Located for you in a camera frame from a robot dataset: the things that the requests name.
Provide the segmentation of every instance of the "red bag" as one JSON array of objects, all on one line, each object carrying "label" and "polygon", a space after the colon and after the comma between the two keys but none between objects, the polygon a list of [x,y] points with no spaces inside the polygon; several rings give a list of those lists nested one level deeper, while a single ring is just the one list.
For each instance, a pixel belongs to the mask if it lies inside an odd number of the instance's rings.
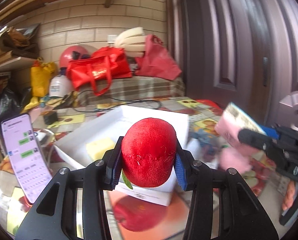
[{"label": "red bag", "polygon": [[147,35],[144,57],[135,58],[140,68],[135,72],[137,76],[175,80],[181,74],[181,69],[162,45],[157,36]]},{"label": "red bag", "polygon": [[[129,78],[132,73],[123,49],[104,47],[95,51],[91,58],[71,60],[66,76],[75,89],[91,83],[96,96],[103,95],[110,87],[112,79]],[[107,87],[97,92],[96,80],[107,80]]]}]

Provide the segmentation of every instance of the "human hand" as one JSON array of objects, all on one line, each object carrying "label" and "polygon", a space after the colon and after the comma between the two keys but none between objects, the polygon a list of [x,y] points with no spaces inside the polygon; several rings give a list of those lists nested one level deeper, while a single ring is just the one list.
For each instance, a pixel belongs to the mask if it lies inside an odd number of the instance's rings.
[{"label": "human hand", "polygon": [[287,193],[285,195],[285,198],[283,200],[282,203],[282,209],[286,210],[288,208],[291,208],[292,204],[293,204],[293,197],[295,195],[295,182],[294,181],[290,181],[287,187]]}]

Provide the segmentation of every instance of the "black cable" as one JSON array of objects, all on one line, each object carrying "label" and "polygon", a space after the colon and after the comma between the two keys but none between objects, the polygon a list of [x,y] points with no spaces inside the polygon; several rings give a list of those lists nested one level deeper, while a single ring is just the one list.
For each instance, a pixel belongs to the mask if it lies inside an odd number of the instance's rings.
[{"label": "black cable", "polygon": [[[81,93],[78,94],[77,98],[85,93],[85,92],[93,92],[93,90],[85,90],[85,91],[82,91]],[[106,98],[109,98],[109,99],[113,99],[113,100],[117,100],[117,101],[120,101],[120,102],[127,102],[125,103],[124,105],[130,105],[130,104],[134,104],[134,103],[146,103],[146,102],[154,102],[154,103],[157,103],[158,104],[158,107],[156,108],[153,108],[153,109],[158,109],[162,106],[161,102],[160,101],[157,101],[157,100],[152,100],[152,99],[143,99],[143,100],[120,100],[120,99],[116,99],[116,98],[112,98],[112,97],[109,97],[107,95],[101,95],[103,97],[106,97]],[[75,107],[72,107],[73,110],[79,112],[79,113],[99,113],[99,112],[103,112],[103,111],[109,111],[109,110],[112,110],[113,108],[115,107],[118,107],[120,105],[117,105],[117,106],[112,106],[112,107],[109,107],[109,108],[103,108],[103,109],[100,109],[100,108],[95,108],[93,111],[81,111],[81,110],[77,110]]]}]

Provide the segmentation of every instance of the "yellow sponge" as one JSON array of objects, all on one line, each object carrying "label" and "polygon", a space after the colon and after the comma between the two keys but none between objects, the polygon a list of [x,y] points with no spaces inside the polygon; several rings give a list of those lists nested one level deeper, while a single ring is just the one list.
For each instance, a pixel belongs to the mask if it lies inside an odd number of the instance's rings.
[{"label": "yellow sponge", "polygon": [[104,156],[107,150],[111,150],[115,147],[115,143],[109,138],[93,141],[86,145],[87,152],[92,160],[100,160]]}]

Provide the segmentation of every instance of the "cardboard box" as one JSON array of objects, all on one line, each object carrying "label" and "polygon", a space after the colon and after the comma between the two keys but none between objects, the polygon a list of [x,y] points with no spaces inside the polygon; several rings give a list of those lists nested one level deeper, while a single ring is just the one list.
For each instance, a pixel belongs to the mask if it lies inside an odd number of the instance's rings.
[{"label": "cardboard box", "polygon": [[[55,143],[55,149],[65,162],[76,169],[83,169],[93,162],[86,151],[87,143],[106,137],[117,142],[118,138],[124,136],[134,123],[149,117],[160,118],[170,123],[177,133],[181,147],[185,148],[189,131],[188,115],[135,106],[120,106],[83,124],[72,133],[61,138]],[[116,190],[139,199],[167,206],[171,201],[176,180],[176,174],[172,169],[169,179],[159,187],[141,188],[133,186],[133,190],[129,190],[120,178]]]}]

